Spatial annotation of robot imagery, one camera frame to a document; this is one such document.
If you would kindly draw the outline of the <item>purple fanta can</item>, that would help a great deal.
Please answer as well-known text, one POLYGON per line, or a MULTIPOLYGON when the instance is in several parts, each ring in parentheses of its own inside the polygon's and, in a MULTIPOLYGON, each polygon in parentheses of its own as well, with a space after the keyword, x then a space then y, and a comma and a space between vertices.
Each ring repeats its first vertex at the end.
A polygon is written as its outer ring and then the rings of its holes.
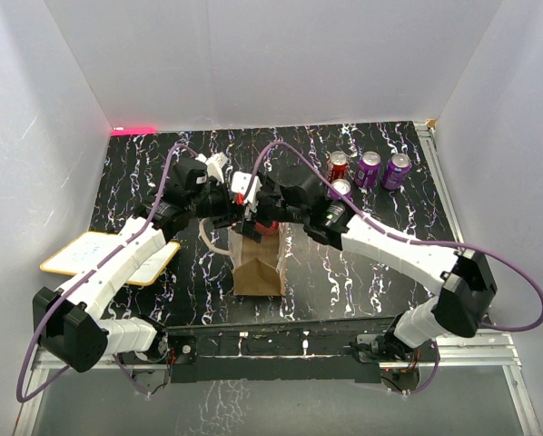
POLYGON ((406 154, 394 154, 388 161, 381 179, 381 186, 388 191, 400 189, 411 167, 411 160, 406 154))
POLYGON ((328 190, 328 195, 333 200, 352 198, 350 183, 345 179, 335 179, 328 190))
POLYGON ((361 189, 370 189, 377 181, 381 166, 380 155, 373 151, 364 153, 354 175, 354 184, 361 189))

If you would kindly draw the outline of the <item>red coke can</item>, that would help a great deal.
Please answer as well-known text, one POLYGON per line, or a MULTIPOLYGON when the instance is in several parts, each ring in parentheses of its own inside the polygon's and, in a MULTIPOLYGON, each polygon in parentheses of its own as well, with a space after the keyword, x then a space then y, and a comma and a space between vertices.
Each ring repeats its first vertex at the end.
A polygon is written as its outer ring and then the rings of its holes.
POLYGON ((255 231, 262 237, 272 237, 279 231, 279 223, 273 221, 270 225, 264 225, 263 223, 255 224, 255 231))
POLYGON ((343 151, 330 153, 327 161, 327 179, 333 183, 338 179, 345 179, 348 170, 348 156, 343 151))

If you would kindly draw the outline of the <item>brown canvas tote bag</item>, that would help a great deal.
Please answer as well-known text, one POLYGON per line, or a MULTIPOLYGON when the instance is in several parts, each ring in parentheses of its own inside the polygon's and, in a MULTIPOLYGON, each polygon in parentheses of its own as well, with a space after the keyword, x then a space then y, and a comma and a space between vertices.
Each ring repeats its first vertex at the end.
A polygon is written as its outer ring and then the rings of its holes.
POLYGON ((262 237, 257 243, 252 239, 228 232, 228 248, 216 247, 207 236, 207 218, 199 221, 199 234, 213 253, 227 256, 232 261, 233 295, 241 297, 284 297, 286 237, 285 225, 272 237, 262 237))

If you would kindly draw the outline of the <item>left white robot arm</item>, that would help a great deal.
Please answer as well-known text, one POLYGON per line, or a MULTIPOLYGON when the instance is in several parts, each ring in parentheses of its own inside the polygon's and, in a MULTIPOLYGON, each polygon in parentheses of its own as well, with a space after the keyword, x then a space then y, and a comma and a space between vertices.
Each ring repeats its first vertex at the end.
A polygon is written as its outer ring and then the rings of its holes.
POLYGON ((46 287, 32 300, 37 343, 77 372, 90 370, 105 355, 139 352, 148 362, 159 362, 168 340, 157 322, 133 317, 104 319, 117 292, 152 255, 158 253, 193 219, 228 213, 231 200, 223 177, 227 157, 182 158, 163 181, 162 197, 134 210, 118 233, 111 250, 64 282, 46 287))

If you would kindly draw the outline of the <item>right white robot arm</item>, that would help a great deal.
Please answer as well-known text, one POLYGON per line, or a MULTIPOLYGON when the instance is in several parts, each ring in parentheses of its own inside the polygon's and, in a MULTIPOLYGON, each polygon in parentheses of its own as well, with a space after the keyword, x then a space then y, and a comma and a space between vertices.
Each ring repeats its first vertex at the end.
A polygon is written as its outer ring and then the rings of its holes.
POLYGON ((350 199, 299 165, 282 170, 269 186, 261 180, 254 176, 245 194, 257 222, 300 223, 313 241, 383 263, 432 293, 427 302, 397 315, 384 334, 355 343, 357 352, 404 361, 445 333, 475 336, 497 292, 484 254, 425 244, 368 223, 369 216, 350 199))

